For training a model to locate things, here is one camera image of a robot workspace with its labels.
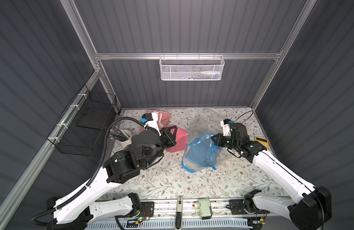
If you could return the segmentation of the red white striped tank top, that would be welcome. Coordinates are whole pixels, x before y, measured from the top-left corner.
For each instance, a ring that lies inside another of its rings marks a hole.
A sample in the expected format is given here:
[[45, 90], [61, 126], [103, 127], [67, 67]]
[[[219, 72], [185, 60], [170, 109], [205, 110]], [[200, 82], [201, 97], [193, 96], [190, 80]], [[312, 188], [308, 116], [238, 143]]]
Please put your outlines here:
[[158, 114], [158, 127], [159, 130], [163, 127], [163, 126], [167, 126], [169, 120], [171, 119], [171, 115], [163, 110], [147, 110], [146, 113], [152, 113], [152, 112], [156, 112]]

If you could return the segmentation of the clear vacuum bag blue zipper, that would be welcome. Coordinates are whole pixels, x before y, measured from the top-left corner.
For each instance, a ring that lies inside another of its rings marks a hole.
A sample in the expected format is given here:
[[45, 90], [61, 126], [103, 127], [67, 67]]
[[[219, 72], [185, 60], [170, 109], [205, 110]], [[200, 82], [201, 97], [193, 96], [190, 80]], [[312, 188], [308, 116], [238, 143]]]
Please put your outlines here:
[[217, 170], [229, 158], [241, 158], [231, 147], [229, 126], [242, 115], [235, 109], [190, 109], [186, 112], [188, 132], [182, 167], [189, 173]]

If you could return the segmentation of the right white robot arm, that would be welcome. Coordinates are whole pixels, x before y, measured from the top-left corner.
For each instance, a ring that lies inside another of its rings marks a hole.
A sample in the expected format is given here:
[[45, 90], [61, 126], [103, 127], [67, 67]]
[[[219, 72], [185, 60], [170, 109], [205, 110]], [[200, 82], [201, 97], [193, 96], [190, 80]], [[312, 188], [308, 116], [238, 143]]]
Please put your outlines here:
[[221, 121], [222, 133], [212, 136], [217, 147], [223, 147], [237, 158], [245, 158], [262, 169], [290, 196], [279, 198], [254, 189], [244, 196], [242, 208], [248, 214], [265, 210], [292, 221], [300, 230], [323, 229], [332, 217], [331, 193], [298, 176], [274, 157], [258, 141], [250, 140], [246, 126], [229, 119]]

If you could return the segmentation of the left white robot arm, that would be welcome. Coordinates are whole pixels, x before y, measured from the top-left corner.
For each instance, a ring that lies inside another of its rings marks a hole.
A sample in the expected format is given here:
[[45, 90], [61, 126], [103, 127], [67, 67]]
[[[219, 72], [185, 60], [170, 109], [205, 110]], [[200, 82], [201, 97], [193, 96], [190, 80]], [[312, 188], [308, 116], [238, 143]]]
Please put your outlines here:
[[[131, 137], [127, 147], [107, 159], [106, 147], [111, 131], [116, 123], [123, 120], [132, 121], [144, 130]], [[132, 117], [115, 120], [106, 130], [103, 153], [92, 177], [70, 194], [57, 200], [49, 199], [47, 210], [33, 216], [31, 223], [48, 230], [84, 230], [89, 224], [103, 218], [138, 215], [142, 203], [136, 193], [118, 200], [119, 205], [115, 200], [105, 203], [97, 200], [140, 175], [142, 170], [159, 163], [164, 151], [177, 144], [178, 130], [175, 125], [159, 128], [150, 113], [144, 114], [141, 120]]]

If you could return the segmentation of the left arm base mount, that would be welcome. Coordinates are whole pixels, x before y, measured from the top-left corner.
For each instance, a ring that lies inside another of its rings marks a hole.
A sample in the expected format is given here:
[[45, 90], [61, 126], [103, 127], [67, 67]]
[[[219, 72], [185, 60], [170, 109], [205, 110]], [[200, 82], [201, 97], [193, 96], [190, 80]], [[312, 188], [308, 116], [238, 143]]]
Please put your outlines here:
[[142, 201], [141, 208], [137, 211], [131, 211], [127, 215], [119, 216], [121, 218], [139, 218], [139, 217], [153, 217], [155, 203], [152, 201]]

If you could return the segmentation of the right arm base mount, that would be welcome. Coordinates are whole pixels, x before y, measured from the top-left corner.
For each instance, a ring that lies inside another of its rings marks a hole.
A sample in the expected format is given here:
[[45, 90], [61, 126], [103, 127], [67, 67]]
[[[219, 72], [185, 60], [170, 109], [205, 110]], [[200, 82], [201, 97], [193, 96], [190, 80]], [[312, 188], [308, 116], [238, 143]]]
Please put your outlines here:
[[258, 209], [254, 202], [250, 199], [230, 199], [226, 208], [231, 211], [233, 215], [243, 214], [264, 214], [267, 215], [270, 211], [265, 209]]

